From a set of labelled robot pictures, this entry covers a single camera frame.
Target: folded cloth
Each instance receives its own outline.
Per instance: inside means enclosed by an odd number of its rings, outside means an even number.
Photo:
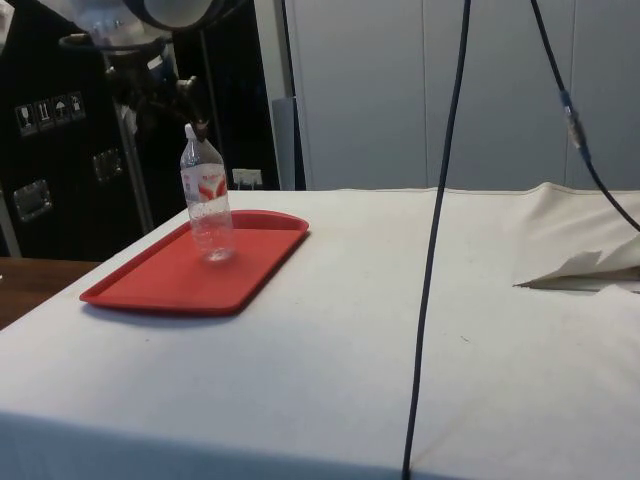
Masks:
[[[614,195],[640,220],[640,192]],[[515,285],[598,291],[615,283],[640,292],[640,234],[599,191],[544,183],[523,195],[507,230],[519,237]]]

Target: sticker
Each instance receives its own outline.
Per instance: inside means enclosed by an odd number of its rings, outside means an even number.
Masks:
[[[80,92],[73,92],[69,94],[69,107],[71,109],[72,120],[82,120],[87,118],[84,111],[84,102],[82,101],[82,95]]]
[[[49,100],[40,100],[34,103],[33,106],[36,111],[36,119],[38,120],[40,131],[55,127],[53,108],[51,108],[51,102]]]
[[[71,109],[69,97],[60,95],[53,99],[53,115],[57,125],[64,125],[71,121]]]
[[[227,178],[222,165],[205,163],[182,170],[182,186],[187,202],[209,202],[227,194]]]
[[[16,117],[18,119],[18,126],[20,127],[20,135],[26,137],[38,133],[38,125],[36,124],[36,118],[33,114],[33,105],[21,105],[16,107]]]

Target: wooden table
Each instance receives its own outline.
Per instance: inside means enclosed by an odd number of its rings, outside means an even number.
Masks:
[[[0,330],[99,263],[0,258]]]

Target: bottle label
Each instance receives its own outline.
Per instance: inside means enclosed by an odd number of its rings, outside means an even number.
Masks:
[[[227,194],[224,166],[204,163],[181,172],[187,202],[208,202]]]

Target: bottle cap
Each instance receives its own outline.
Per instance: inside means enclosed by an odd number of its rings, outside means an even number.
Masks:
[[[193,131],[193,127],[190,123],[187,123],[184,126],[184,133],[187,135],[187,139],[189,140],[196,140],[198,138],[196,137],[196,132]]]

